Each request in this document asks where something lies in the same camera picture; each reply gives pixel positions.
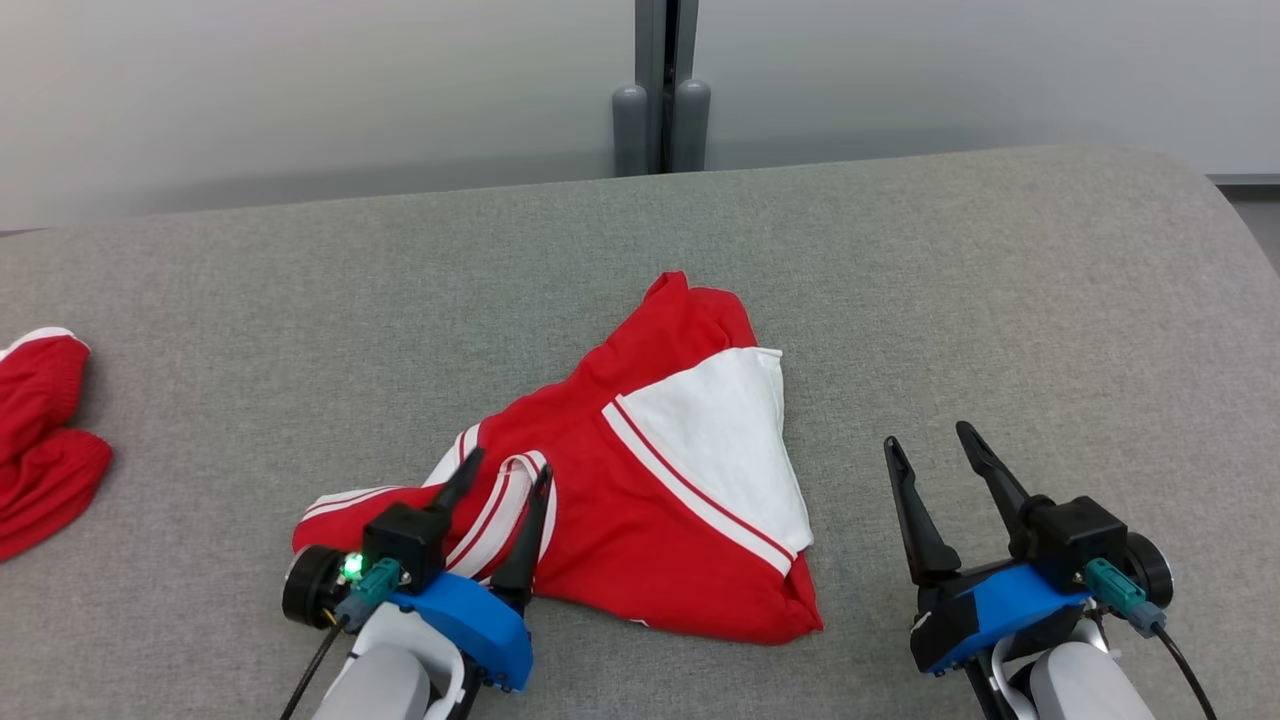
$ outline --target cable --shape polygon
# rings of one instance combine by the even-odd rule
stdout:
[[[333,644],[333,641],[338,639],[338,635],[342,634],[342,629],[347,626],[347,620],[349,620],[349,618],[343,615],[333,628],[329,628],[324,641],[320,642],[320,650],[316,651],[315,656],[311,659],[311,664],[307,665],[306,671],[302,673],[302,679],[298,680],[298,687],[293,688],[293,697],[289,698],[289,705],[284,706],[284,712],[280,714],[280,720],[289,720],[289,717],[293,716],[293,711],[298,707],[298,701],[302,700],[302,693],[307,691],[311,678],[320,667],[320,661],[323,661],[325,653],[329,652],[329,647]]]
[[[1162,625],[1153,624],[1151,629],[1156,633],[1156,637],[1165,643],[1165,647],[1169,648],[1169,655],[1174,656],[1174,662],[1178,664],[1178,669],[1183,671],[1183,675],[1187,678],[1187,683],[1192,687],[1192,692],[1196,693],[1196,700],[1199,701],[1201,710],[1204,711],[1204,717],[1208,717],[1208,720],[1217,720],[1217,714],[1213,712],[1213,706],[1210,705],[1208,696],[1204,694],[1204,688],[1201,687],[1199,679],[1196,678],[1196,673],[1192,670],[1190,664],[1187,662],[1185,657],[1183,657],[1183,651],[1178,647],[1178,643],[1174,642],[1174,638],[1169,637],[1169,633],[1165,632]]]

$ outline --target clothing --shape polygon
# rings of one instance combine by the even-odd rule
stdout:
[[[319,498],[294,550],[358,548],[383,509],[425,506],[483,447],[454,511],[451,573],[488,579],[549,462],[535,594],[735,641],[820,629],[803,555],[813,536],[782,443],[781,352],[755,343],[737,297],[667,273],[564,382],[460,433],[422,487]]]
[[[0,351],[0,561],[49,538],[88,507],[111,448],[64,428],[79,401],[88,346],[63,328]]]

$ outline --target gray fabric surface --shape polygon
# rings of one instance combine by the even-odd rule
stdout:
[[[1024,149],[4,238],[0,337],[78,332],[78,424],[118,455],[78,521],[0,568],[0,717],[276,715],[320,641],[279,611],[302,509],[422,478],[664,269],[737,292],[786,352],[827,630],[753,647],[539,601],[529,692],[474,717],[978,717],[963,676],[911,664],[881,450],[901,438],[966,561],[998,559],[957,419],[1032,492],[1153,538],[1221,716],[1274,714],[1280,278],[1180,163]],[[1158,717],[1199,716],[1162,648],[1111,635]]]

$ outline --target connector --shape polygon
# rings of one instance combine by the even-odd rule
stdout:
[[[399,562],[390,557],[384,557],[374,564],[367,573],[360,578],[356,587],[351,588],[351,594],[338,603],[334,616],[346,618],[344,630],[355,633],[378,610],[378,606],[387,601],[401,585]]]
[[[1144,638],[1155,637],[1153,628],[1157,625],[1164,628],[1167,621],[1165,611],[1149,602],[1142,588],[1101,557],[1091,560],[1084,566],[1084,584]]]

